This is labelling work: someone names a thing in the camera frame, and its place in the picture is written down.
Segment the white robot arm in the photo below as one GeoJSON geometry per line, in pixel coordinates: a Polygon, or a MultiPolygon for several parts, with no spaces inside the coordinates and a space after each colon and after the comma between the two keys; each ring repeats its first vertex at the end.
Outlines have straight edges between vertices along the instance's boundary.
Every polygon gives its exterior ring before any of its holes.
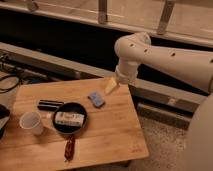
{"type": "Polygon", "coordinates": [[[190,122],[177,171],[213,171],[213,52],[153,46],[146,32],[120,37],[114,50],[119,62],[106,94],[120,84],[135,84],[141,64],[209,94],[190,122]]]}

